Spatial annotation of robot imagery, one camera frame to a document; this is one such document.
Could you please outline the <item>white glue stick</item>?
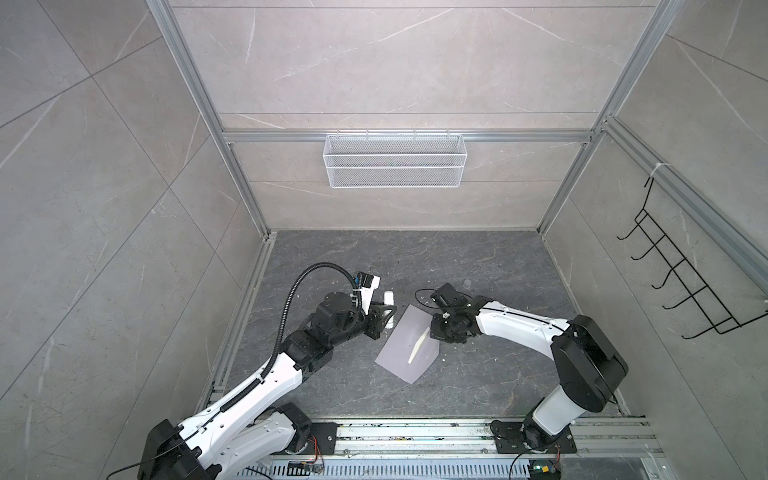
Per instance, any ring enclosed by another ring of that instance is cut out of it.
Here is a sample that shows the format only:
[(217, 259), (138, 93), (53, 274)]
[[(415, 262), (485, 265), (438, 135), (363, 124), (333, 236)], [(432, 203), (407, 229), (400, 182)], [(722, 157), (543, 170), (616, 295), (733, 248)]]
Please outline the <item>white glue stick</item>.
[(384, 305), (385, 328), (390, 330), (394, 328), (394, 315), (396, 312), (395, 295), (393, 291), (384, 292)]

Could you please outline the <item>beige letter paper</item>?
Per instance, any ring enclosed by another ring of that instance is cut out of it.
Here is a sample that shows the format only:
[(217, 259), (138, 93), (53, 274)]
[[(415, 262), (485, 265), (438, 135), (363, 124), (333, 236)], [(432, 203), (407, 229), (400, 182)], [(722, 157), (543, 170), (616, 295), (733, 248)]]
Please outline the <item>beige letter paper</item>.
[(411, 350), (411, 353), (409, 355), (409, 358), (408, 358), (408, 364), (412, 364), (413, 363), (413, 361), (415, 360), (416, 356), (418, 355), (418, 353), (419, 353), (423, 343), (429, 337), (429, 335), (430, 335), (430, 328), (427, 327), (424, 330), (424, 332), (420, 335), (420, 337), (417, 339), (417, 341), (415, 342), (415, 344), (414, 344), (414, 346), (413, 346), (413, 348)]

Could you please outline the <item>grey purple envelope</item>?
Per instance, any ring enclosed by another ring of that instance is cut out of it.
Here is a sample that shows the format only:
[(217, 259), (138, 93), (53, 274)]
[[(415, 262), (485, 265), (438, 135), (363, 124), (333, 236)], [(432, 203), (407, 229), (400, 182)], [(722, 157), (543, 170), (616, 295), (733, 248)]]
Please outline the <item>grey purple envelope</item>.
[(435, 362), (440, 353), (440, 342), (429, 337), (423, 343), (412, 364), (408, 364), (411, 350), (429, 327), (432, 315), (409, 305), (395, 326), (375, 363), (408, 384), (414, 384)]

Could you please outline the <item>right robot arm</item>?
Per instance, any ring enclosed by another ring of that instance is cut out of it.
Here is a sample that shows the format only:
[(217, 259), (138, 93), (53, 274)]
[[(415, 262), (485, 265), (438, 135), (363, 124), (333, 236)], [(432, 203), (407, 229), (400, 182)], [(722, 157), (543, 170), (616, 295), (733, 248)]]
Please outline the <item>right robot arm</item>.
[(544, 317), (489, 297), (468, 297), (448, 283), (430, 298), (438, 310), (430, 324), (432, 338), (463, 344), (479, 335), (498, 337), (554, 362), (558, 386), (526, 415), (515, 434), (525, 450), (543, 452), (584, 413), (601, 412), (629, 372), (617, 348), (588, 316)]

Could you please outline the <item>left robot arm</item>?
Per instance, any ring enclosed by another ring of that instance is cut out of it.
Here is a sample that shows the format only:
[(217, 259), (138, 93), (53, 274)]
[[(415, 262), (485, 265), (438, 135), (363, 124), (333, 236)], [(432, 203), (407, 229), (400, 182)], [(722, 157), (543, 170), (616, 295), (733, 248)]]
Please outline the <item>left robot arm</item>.
[(349, 294), (327, 294), (282, 341), (273, 364), (181, 423), (156, 425), (147, 436), (138, 478), (223, 479), (273, 453), (301, 452), (311, 444), (311, 422), (297, 406), (278, 400), (327, 364), (336, 346), (359, 335), (379, 338), (395, 311), (391, 291), (381, 302), (364, 291), (361, 309)]

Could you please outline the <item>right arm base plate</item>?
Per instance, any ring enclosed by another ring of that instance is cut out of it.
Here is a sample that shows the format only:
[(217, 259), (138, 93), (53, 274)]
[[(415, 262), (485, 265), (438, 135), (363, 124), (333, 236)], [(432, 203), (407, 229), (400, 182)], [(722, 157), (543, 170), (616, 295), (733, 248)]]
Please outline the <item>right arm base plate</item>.
[(520, 421), (493, 420), (489, 427), (499, 454), (577, 452), (569, 427), (557, 436), (545, 433), (535, 424)]

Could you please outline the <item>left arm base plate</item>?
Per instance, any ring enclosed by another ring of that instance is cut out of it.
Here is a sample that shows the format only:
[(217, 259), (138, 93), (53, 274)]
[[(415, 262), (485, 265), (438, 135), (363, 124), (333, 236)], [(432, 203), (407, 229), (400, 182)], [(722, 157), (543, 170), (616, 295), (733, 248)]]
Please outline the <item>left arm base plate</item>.
[(311, 423), (296, 429), (295, 439), (286, 450), (302, 455), (315, 455), (316, 448), (323, 456), (335, 453), (339, 425), (335, 422)]

